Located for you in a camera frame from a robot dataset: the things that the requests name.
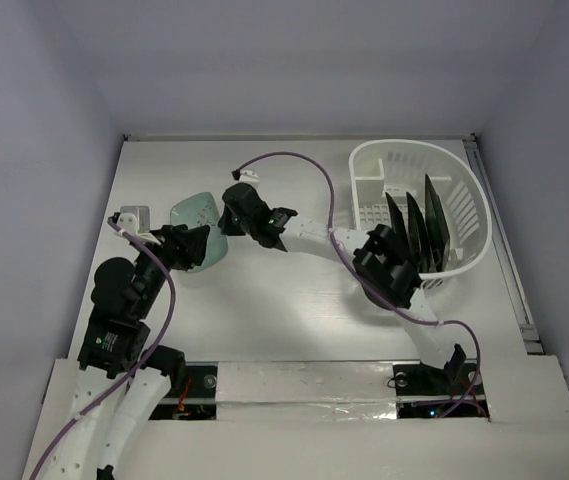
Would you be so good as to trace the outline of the light green speckled plate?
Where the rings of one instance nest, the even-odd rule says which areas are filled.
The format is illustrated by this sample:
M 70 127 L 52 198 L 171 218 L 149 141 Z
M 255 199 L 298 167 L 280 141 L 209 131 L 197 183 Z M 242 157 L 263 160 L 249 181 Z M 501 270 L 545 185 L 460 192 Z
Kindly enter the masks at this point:
M 228 242 L 218 226 L 220 218 L 221 215 L 211 192 L 197 193 L 172 207 L 170 211 L 172 225 L 186 225 L 189 229 L 205 225 L 210 227 L 204 260 L 201 265 L 191 269 L 191 273 L 209 269 L 226 256 Z

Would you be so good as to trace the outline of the black floral square plate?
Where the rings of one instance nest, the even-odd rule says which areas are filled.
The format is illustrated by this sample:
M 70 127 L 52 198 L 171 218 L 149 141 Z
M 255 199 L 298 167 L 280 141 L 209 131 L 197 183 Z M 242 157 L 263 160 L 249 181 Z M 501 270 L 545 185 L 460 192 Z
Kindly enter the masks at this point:
M 389 218 L 391 221 L 391 228 L 393 229 L 393 231 L 400 237 L 400 239 L 405 244 L 405 247 L 407 249 L 410 261 L 412 263 L 415 263 L 415 258 L 414 258 L 412 251 L 411 251 L 411 248 L 410 248 L 410 242 L 409 242 L 409 238 L 408 238 L 403 214 L 400 211 L 396 202 L 394 201 L 393 197 L 388 192 L 385 193 L 385 198 L 386 198 L 386 201 L 388 204 Z

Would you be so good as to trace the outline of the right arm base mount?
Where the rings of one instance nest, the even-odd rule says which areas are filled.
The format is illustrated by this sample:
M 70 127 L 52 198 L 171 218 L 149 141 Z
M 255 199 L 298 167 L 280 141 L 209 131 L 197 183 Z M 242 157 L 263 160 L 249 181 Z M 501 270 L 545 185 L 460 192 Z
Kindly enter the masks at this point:
M 461 399 L 446 418 L 490 417 L 481 376 L 468 392 L 476 363 L 463 366 L 461 377 L 448 383 L 442 373 L 420 363 L 394 364 L 387 387 L 395 392 L 399 419 L 437 419 Z

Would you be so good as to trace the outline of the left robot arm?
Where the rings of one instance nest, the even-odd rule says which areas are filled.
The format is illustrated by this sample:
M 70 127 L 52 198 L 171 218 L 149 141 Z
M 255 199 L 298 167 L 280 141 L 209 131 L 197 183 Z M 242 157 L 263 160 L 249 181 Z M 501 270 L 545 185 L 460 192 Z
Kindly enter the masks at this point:
M 65 424 L 33 467 L 33 479 L 117 478 L 160 400 L 188 388 L 184 353 L 161 343 L 168 327 L 150 341 L 144 321 L 163 288 L 168 309 L 175 309 L 171 273 L 203 263 L 210 228 L 115 232 L 138 256 L 110 258 L 95 271 Z

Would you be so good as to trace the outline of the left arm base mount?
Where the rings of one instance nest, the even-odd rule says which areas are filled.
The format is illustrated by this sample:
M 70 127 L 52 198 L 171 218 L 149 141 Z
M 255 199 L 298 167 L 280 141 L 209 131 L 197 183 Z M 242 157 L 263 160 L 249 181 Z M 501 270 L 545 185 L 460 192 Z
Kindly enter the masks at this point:
M 151 420 L 204 421 L 217 416 L 217 363 L 187 363 L 180 390 L 171 390 L 151 413 Z

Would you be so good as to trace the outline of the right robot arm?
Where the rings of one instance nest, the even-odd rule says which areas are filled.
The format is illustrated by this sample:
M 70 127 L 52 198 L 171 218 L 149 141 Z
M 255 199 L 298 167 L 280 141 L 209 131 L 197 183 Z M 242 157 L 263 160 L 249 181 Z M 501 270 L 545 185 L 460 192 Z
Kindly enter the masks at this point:
M 267 249 L 342 263 L 372 303 L 400 318 L 425 365 L 426 384 L 446 392 L 460 381 L 467 356 L 443 332 L 445 324 L 436 319 L 427 302 L 408 246 L 390 227 L 378 225 L 369 232 L 335 228 L 292 209 L 269 207 L 257 189 L 244 182 L 228 187 L 222 201 L 219 227 L 223 234 L 246 235 Z

